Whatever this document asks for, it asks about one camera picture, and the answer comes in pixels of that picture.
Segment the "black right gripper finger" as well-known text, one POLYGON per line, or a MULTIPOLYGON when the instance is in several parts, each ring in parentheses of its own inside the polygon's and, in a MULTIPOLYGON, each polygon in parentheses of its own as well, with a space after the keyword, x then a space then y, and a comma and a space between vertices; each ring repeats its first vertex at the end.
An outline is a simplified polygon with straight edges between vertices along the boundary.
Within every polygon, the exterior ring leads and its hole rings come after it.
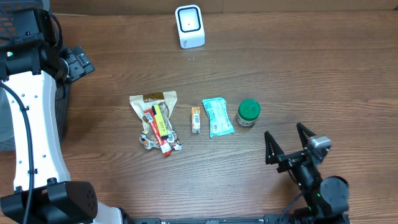
POLYGON ((297 123, 296 127, 302 144, 307 144, 309 138, 315 136, 315 133, 311 132, 302 123, 297 123))
POLYGON ((275 164, 279 162, 279 157, 284 155, 283 150, 277 144, 270 132, 264 133, 266 142, 266 164, 275 164))

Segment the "green lid jar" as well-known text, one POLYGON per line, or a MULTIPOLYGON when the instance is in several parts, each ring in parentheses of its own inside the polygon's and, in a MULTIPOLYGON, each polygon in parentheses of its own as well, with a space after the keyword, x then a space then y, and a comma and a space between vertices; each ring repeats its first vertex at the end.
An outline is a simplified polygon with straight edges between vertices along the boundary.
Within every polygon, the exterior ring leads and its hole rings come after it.
POLYGON ((254 125, 261 113, 260 104, 254 99, 245 99, 241 102, 236 114, 236 121, 241 126, 254 125))

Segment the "teal plastic packet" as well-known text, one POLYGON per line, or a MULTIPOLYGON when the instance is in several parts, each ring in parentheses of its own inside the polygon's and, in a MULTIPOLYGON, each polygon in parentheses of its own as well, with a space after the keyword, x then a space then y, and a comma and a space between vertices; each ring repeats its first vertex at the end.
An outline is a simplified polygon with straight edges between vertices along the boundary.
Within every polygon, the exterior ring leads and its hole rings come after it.
POLYGON ((233 125, 228 117, 227 102, 222 97, 202 100, 210 122, 210 138, 234 133, 233 125))

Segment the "orange small snack box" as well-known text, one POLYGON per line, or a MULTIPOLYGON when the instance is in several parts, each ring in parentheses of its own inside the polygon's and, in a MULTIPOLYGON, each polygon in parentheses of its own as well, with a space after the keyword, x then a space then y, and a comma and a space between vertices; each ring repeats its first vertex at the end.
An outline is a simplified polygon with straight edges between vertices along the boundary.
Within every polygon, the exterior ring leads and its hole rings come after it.
POLYGON ((192 133, 200 134, 201 131, 201 112, 199 106, 192 107, 192 133))

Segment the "yellow highlighter pen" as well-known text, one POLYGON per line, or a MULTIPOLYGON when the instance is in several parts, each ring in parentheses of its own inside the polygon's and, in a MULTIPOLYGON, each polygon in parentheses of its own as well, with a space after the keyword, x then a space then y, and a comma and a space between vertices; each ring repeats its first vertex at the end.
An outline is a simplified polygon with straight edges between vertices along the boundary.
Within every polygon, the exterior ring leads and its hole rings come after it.
POLYGON ((162 116, 162 113, 161 113, 159 105, 152 106, 152 111, 153 111, 154 118, 155 118, 155 121, 156 121, 156 124, 157 124, 157 127, 158 127, 159 134, 160 134, 161 138, 162 139, 168 139, 169 138, 169 134, 168 134, 167 127, 165 125, 165 121, 164 121, 164 118, 162 116))

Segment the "grey plastic mesh basket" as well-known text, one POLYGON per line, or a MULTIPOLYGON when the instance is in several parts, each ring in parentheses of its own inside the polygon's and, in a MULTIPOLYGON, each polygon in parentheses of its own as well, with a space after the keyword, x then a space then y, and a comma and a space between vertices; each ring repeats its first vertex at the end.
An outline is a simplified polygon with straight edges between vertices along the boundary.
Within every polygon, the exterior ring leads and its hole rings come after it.
MULTIPOLYGON (((25 9, 37 8, 50 11, 49 0, 1 0, 1 47, 7 45, 11 37, 16 36, 16 28, 12 22, 12 12, 25 9)), ((55 98, 55 115, 58 126, 60 142, 63 142, 67 131, 67 109, 70 99, 70 85, 58 86, 55 98)), ((14 151, 14 133, 12 127, 12 116, 6 92, 1 88, 1 151, 14 151)))

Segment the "beige snack pouch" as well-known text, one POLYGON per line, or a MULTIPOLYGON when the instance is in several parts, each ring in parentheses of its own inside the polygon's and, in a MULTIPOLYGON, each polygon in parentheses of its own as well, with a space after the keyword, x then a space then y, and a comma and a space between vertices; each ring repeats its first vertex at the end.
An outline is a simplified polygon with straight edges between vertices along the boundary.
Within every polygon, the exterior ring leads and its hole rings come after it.
POLYGON ((142 126, 144 128, 142 134, 145 134, 151 140, 154 140, 155 138, 150 125, 144 117, 144 111, 152 108, 154 105, 159 105, 167 130, 171 131, 174 129, 172 127, 170 117, 174 106, 177 103, 176 91, 155 92, 146 95, 130 96, 129 102, 137 116, 142 121, 142 126))

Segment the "red snack stick packet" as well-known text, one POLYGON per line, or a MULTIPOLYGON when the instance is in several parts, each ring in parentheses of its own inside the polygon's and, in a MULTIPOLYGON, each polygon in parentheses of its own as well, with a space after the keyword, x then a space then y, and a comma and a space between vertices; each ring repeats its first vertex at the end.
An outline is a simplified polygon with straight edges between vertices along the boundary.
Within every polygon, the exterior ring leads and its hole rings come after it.
POLYGON ((159 143, 160 149, 164 155, 164 157, 169 157, 172 153, 172 148, 170 147, 170 144, 166 139, 162 139, 160 136, 159 129, 157 127, 156 120, 154 118, 153 111, 151 109, 145 110, 144 115, 146 119, 148 120, 148 123, 152 129, 152 132, 154 133, 154 136, 156 140, 159 143))

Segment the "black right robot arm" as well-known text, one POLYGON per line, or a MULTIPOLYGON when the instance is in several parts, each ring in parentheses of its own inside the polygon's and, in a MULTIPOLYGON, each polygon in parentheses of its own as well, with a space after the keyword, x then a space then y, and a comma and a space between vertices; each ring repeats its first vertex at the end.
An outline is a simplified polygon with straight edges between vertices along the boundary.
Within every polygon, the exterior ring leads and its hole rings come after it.
POLYGON ((331 140, 317 135, 302 123, 297 131, 303 149, 285 154, 270 132, 264 133, 266 164, 277 164, 279 173, 288 172, 300 193, 272 223, 349 223, 349 184, 340 176, 322 178, 318 170, 331 149, 331 140))

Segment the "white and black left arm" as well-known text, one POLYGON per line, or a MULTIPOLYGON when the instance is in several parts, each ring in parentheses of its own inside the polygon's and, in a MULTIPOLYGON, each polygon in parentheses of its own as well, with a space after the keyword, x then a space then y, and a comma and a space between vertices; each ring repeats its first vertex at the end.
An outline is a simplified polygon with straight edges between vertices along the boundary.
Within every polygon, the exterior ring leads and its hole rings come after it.
POLYGON ((127 223, 120 208, 98 201, 89 182, 73 181, 63 160, 56 91, 94 70, 81 49, 63 45, 57 18, 43 9, 14 11, 16 35, 1 47, 1 87, 16 145, 14 192, 1 210, 17 223, 127 223))

